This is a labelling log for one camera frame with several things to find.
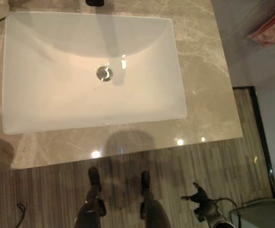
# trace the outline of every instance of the floor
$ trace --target floor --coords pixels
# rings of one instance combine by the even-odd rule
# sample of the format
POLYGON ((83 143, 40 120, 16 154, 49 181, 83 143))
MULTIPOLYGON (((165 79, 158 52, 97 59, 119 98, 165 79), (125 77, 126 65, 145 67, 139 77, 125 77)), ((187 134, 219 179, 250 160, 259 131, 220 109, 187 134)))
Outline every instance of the floor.
POLYGON ((232 86, 254 86, 275 179, 275 45, 247 35, 275 14, 275 0, 212 0, 232 86))
MULTIPOLYGON (((139 219, 143 170, 150 171, 152 191, 174 228, 207 227, 194 216, 197 205, 180 200, 195 192, 193 181, 210 197, 231 197, 239 206, 272 197, 249 92, 234 93, 243 138, 0 173, 0 227, 15 226, 20 218, 17 202, 27 206, 23 228, 73 227, 90 187, 91 166, 99 169, 102 179, 108 211, 101 220, 103 228, 144 227, 139 219)), ((220 205, 225 214, 232 209, 227 202, 220 205)))

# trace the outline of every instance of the drain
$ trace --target drain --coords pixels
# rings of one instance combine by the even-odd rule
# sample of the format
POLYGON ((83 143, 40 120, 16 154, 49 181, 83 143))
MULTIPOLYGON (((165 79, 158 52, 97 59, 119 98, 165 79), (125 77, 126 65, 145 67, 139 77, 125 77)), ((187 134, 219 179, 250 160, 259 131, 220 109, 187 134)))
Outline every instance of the drain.
POLYGON ((97 69, 96 75, 100 81, 108 82, 113 77, 113 71, 109 67, 101 66, 97 69))

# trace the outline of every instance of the leg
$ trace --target leg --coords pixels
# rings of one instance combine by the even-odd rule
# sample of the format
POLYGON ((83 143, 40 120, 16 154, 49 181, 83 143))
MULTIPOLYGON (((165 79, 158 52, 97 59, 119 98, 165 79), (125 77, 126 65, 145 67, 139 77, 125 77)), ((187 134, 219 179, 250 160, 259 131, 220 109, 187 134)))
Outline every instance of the leg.
POLYGON ((91 189, 85 204, 81 207, 75 220, 74 228, 100 228, 100 217, 106 215, 104 201, 100 199, 101 183, 98 170, 89 169, 91 189))
POLYGON ((142 196, 141 218, 145 219, 146 228, 171 228, 165 210, 150 191, 150 174, 147 171, 142 173, 142 196))

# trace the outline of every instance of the sink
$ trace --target sink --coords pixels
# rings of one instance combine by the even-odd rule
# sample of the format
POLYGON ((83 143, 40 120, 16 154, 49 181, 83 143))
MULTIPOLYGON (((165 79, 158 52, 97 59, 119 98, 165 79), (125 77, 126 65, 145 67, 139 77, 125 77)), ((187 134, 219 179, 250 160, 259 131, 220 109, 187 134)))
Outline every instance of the sink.
POLYGON ((172 21, 12 12, 2 97, 6 134, 185 118, 172 21))

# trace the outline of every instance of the wooden floor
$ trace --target wooden floor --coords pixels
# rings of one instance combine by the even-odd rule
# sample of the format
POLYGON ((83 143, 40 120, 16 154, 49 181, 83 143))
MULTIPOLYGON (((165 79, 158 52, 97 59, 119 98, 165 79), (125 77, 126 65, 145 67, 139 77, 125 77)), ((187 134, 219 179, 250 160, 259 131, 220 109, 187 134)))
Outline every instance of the wooden floor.
MULTIPOLYGON (((271 197, 265 160, 247 90, 235 90, 244 137, 139 152, 91 161, 0 173, 0 228, 13 228, 17 202, 27 206, 23 228, 70 228, 90 187, 87 171, 99 169, 108 214, 103 228, 143 228, 139 219, 140 174, 149 170, 152 191, 173 228, 207 227, 193 214, 196 204, 180 201, 197 181, 212 198, 244 202, 271 197)), ((232 206, 221 203, 224 213, 232 206)))

